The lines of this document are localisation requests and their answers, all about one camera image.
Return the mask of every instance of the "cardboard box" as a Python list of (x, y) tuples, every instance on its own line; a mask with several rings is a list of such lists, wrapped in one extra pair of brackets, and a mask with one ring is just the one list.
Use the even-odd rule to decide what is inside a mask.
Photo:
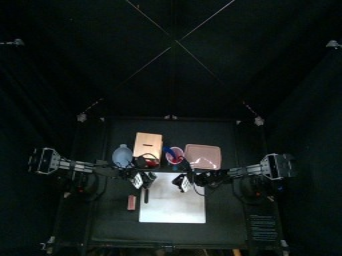
[[(134, 145), (134, 157), (145, 154), (153, 154), (158, 160), (162, 156), (164, 136), (153, 133), (137, 133)], [(145, 158), (154, 159), (153, 155), (146, 155)]]

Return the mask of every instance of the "black fabric wall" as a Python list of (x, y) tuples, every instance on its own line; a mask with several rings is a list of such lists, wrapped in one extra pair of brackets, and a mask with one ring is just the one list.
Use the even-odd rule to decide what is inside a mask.
[(268, 122), (270, 151), (293, 153), (284, 226), (296, 255), (342, 253), (342, 50), (332, 50)]
[(29, 255), (51, 235), (58, 206), (47, 179), (27, 171), (29, 158), (45, 146), (70, 154), (77, 116), (14, 46), (0, 47), (0, 98), (0, 254)]

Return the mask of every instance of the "ceiling crossbar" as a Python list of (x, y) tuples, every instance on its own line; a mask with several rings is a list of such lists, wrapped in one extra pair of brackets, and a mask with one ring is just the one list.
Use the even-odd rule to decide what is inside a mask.
[[(192, 58), (200, 63), (200, 65), (206, 69), (206, 71), (210, 73), (210, 75), (216, 78), (216, 80), (220, 82), (221, 85), (226, 86), (226, 83), (220, 79), (214, 71), (205, 65), (205, 63), (197, 58), (194, 53), (186, 48), (186, 46), (182, 44), (182, 41), (236, 2), (236, 0), (232, 0), (180, 40), (173, 38), (172, 34), (164, 29), (164, 27), (154, 21), (154, 19), (133, 4), (130, 0), (126, 0), (126, 2), (130, 4), (130, 6), (141, 13), (141, 15), (158, 27), (158, 29), (164, 32), (165, 35), (168, 35), (172, 40), (174, 41), (176, 45), (180, 45), (181, 48), (185, 50), (185, 52), (192, 56)], [(168, 47), (134, 73), (133, 75), (125, 79), (122, 83), (115, 87), (115, 89), (121, 88), (131, 79), (133, 77), (142, 72), (142, 70), (162, 56), (165, 53), (173, 48), (173, 46)], [(242, 104), (245, 107), (250, 110), (250, 112), (258, 117), (258, 113), (253, 110), (250, 105), (246, 103), (245, 100), (242, 100)]]

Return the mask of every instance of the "black enclosure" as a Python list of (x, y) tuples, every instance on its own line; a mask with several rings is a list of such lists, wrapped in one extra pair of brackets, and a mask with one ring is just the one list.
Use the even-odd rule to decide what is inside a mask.
[[(151, 246), (153, 235), (145, 243), (119, 242), (125, 234), (94, 230), (121, 227), (106, 221), (121, 215), (121, 193), (75, 210), (61, 203), (53, 179), (27, 172), (34, 148), (110, 160), (142, 129), (164, 133), (166, 142), (178, 138), (181, 146), (190, 140), (220, 145), (228, 168), (292, 153), (298, 175), (286, 180), (277, 207), (264, 210), (293, 255), (341, 255), (342, 48), (327, 47), (331, 40), (342, 44), (341, 13), (339, 0), (2, 1), (0, 255), (45, 255), (41, 243), (54, 233), (71, 247), (85, 241)], [(256, 209), (230, 187), (221, 190), (232, 204), (209, 201), (202, 235), (192, 240), (184, 227), (162, 227), (184, 234), (170, 244), (258, 247)], [(114, 215), (97, 210), (107, 199), (118, 201)], [(169, 242), (161, 236), (157, 244)]]

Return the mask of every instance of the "white paper sheet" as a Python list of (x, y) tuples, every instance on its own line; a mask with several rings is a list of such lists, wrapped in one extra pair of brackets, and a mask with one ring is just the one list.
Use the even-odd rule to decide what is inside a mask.
[[(149, 203), (145, 203), (145, 189), (141, 196), (139, 222), (150, 223), (206, 223), (205, 197), (194, 188), (181, 193), (173, 180), (180, 173), (156, 173), (157, 180), (150, 187)], [(201, 194), (205, 189), (197, 187)]]

